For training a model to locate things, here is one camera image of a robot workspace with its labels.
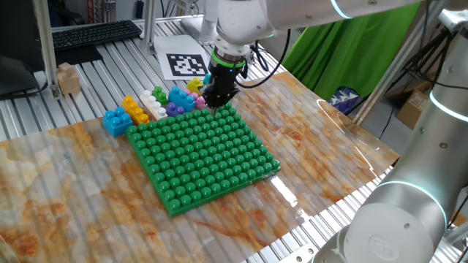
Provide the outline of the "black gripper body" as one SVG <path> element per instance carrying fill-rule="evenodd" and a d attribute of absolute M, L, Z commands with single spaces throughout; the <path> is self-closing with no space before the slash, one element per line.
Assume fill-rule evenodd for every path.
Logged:
<path fill-rule="evenodd" d="M 222 64 L 210 64 L 211 80 L 208 84 L 208 94 L 236 94 L 235 80 L 242 72 L 243 66 L 234 67 Z"/>

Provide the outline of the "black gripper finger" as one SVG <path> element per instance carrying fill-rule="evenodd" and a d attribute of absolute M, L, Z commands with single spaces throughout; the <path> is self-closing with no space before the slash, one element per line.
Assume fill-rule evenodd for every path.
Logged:
<path fill-rule="evenodd" d="M 217 88 L 206 88 L 203 92 L 205 103 L 214 114 L 219 108 L 220 93 Z"/>
<path fill-rule="evenodd" d="M 219 106 L 220 107 L 225 106 L 237 93 L 238 93 L 238 89 L 234 88 L 233 90 L 228 91 L 225 94 L 221 94 L 219 96 Z"/>

